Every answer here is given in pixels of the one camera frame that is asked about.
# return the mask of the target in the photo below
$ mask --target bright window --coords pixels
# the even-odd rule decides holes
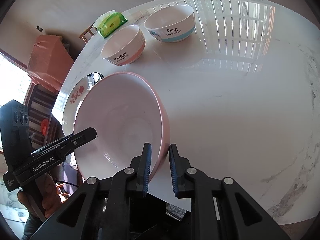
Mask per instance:
[[[15,99],[23,104],[31,79],[23,71],[0,54],[0,107]]]

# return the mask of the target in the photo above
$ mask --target white plate with red flower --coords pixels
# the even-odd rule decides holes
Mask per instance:
[[[86,76],[81,79],[71,91],[62,116],[62,131],[64,135],[73,133],[73,127],[75,125],[76,115],[79,107],[95,83],[96,82],[92,76]]]

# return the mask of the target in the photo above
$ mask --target silver screw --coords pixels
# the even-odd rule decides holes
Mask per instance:
[[[225,183],[225,184],[228,184],[228,185],[231,185],[231,184],[233,184],[233,179],[231,179],[231,178],[225,178],[225,179],[224,179],[224,183]]]
[[[196,172],[197,172],[197,170],[195,168],[187,169],[187,173],[189,173],[189,174],[195,174]]]
[[[90,177],[89,179],[87,179],[87,183],[90,185],[93,185],[97,182],[97,179],[95,177]]]
[[[132,173],[134,173],[134,169],[133,169],[133,168],[126,168],[126,169],[124,170],[124,173],[126,173],[126,174],[132,174]]]

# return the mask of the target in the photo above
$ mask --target white bowl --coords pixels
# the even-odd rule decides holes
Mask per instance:
[[[151,14],[144,22],[144,27],[159,41],[182,41],[196,27],[194,9],[182,4],[163,8]]]
[[[75,150],[85,179],[108,178],[129,167],[146,142],[152,147],[151,179],[168,152],[167,113],[152,86],[134,73],[114,73],[90,90],[78,111],[74,133],[88,127],[96,129],[96,139]]]
[[[142,54],[146,40],[138,25],[129,25],[113,34],[103,46],[101,57],[122,66],[136,61]]]
[[[71,91],[62,116],[62,131],[64,135],[73,133],[73,126],[75,125],[79,107],[94,84],[94,78],[92,76],[86,76],[81,79]]]

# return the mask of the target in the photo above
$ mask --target bowl with pink stripe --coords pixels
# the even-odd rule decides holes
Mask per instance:
[[[101,57],[122,66],[136,61],[142,54],[146,40],[138,25],[129,25],[115,34],[103,46]]]

